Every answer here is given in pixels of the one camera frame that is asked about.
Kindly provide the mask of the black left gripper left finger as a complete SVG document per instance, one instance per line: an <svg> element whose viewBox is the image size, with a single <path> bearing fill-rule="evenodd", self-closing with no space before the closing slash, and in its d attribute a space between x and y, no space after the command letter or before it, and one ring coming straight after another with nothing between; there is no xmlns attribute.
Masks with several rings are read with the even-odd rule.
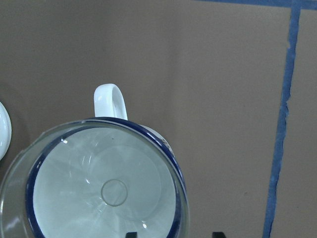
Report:
<svg viewBox="0 0 317 238"><path fill-rule="evenodd" d="M137 232L127 232L125 235L125 238L137 238L138 233Z"/></svg>

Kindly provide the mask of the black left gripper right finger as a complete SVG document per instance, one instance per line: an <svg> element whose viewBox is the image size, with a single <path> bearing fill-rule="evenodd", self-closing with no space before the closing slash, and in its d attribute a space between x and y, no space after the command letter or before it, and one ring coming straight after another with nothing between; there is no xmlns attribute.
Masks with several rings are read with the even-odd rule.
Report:
<svg viewBox="0 0 317 238"><path fill-rule="evenodd" d="M212 238L226 238L226 235L224 232L213 232Z"/></svg>

